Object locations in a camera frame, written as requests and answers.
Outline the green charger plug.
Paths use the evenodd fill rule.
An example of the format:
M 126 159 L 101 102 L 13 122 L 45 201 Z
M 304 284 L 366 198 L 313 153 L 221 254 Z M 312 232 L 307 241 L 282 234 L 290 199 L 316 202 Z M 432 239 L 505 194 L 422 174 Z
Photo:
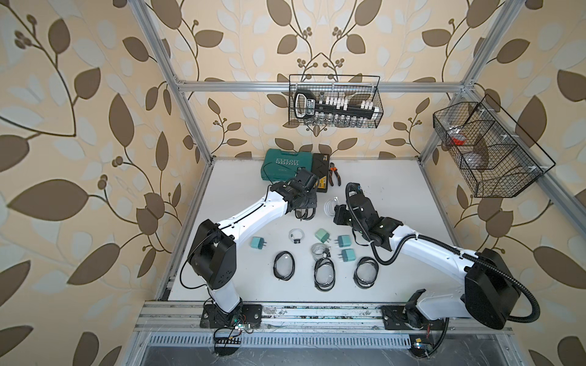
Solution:
M 330 237 L 331 237 L 330 233 L 327 232 L 323 228 L 320 228 L 319 230 L 317 230 L 314 235 L 317 238 L 317 240 L 319 242 L 321 242 L 321 243 L 328 242 L 330 240 Z

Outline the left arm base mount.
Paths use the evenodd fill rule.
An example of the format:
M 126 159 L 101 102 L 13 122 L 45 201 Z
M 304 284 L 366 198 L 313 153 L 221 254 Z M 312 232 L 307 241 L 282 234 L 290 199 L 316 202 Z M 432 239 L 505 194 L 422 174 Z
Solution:
M 238 329 L 250 332 L 262 323 L 262 305 L 242 301 L 229 313 L 224 312 L 212 299 L 203 304 L 199 326 L 202 329 Z

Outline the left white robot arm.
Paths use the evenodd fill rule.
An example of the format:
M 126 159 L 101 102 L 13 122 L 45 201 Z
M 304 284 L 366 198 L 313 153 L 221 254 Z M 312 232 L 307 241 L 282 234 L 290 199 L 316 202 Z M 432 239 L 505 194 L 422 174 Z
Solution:
M 299 168 L 293 178 L 271 184 L 264 197 L 240 213 L 217 223 L 200 223 L 185 264 L 204 280 L 221 314 L 241 308 L 241 296 L 232 282 L 241 245 L 276 219 L 299 210 L 315 210 L 317 182 L 317 175 Z

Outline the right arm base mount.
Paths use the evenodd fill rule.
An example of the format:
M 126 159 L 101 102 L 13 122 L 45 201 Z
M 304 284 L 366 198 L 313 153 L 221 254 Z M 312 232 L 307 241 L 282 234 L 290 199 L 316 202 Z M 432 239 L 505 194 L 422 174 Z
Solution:
M 383 305 L 380 307 L 385 330 L 439 331 L 445 320 L 428 320 L 418 309 L 417 301 L 425 289 L 417 290 L 404 305 Z

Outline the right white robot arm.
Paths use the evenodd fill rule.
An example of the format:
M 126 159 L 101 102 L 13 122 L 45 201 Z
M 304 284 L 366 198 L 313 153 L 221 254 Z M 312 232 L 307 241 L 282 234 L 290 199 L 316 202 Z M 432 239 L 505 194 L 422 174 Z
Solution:
M 463 318 L 503 329 L 508 322 L 534 323 L 540 318 L 537 298 L 512 276 L 496 251 L 459 248 L 383 217 L 358 183 L 346 185 L 345 199 L 334 208 L 334 223 L 359 234 L 377 265 L 394 265 L 405 254 L 454 280 L 445 290 L 421 288 L 412 294 L 400 315 L 411 328 L 420 329 L 426 321 L 447 323 L 451 318 Z

